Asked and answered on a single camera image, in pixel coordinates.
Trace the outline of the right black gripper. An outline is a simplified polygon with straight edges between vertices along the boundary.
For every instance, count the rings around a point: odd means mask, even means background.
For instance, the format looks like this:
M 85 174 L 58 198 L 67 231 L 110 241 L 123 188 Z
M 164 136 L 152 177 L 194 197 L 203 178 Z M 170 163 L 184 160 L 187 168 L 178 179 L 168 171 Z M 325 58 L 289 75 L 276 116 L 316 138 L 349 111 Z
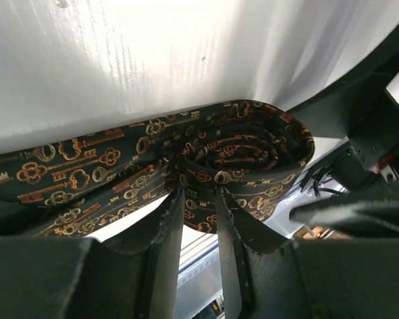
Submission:
M 348 141 L 302 179 L 303 191 L 319 194 L 335 181 L 353 192 L 295 207 L 291 221 L 350 237 L 399 237 L 399 102 L 389 93 L 377 100 L 398 73 L 399 24 L 353 69 L 291 109 L 314 136 L 344 138 L 376 102 Z M 375 183 L 383 184 L 367 187 Z

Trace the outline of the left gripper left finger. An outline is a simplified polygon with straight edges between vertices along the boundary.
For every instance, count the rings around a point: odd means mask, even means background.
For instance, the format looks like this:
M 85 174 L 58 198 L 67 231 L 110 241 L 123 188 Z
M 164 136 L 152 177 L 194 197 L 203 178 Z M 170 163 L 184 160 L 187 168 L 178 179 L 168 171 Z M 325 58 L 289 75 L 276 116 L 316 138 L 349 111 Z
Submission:
M 172 318 L 183 219 L 176 190 L 103 242 L 0 237 L 0 318 Z

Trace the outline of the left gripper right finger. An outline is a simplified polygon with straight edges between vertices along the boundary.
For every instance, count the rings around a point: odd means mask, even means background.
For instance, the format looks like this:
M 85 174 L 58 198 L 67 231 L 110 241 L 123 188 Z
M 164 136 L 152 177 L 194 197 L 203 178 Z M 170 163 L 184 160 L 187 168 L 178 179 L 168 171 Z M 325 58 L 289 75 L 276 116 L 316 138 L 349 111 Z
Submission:
M 227 318 L 399 318 L 399 239 L 293 241 L 216 195 Z

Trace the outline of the dark key-patterned tie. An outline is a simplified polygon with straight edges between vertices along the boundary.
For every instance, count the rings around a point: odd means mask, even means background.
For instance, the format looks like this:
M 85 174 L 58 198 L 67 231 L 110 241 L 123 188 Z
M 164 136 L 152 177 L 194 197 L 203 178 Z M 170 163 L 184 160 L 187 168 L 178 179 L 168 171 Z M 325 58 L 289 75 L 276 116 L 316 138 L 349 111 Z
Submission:
M 83 237 L 173 192 L 217 231 L 217 187 L 272 216 L 315 152 L 294 116 L 234 100 L 0 155 L 0 235 Z

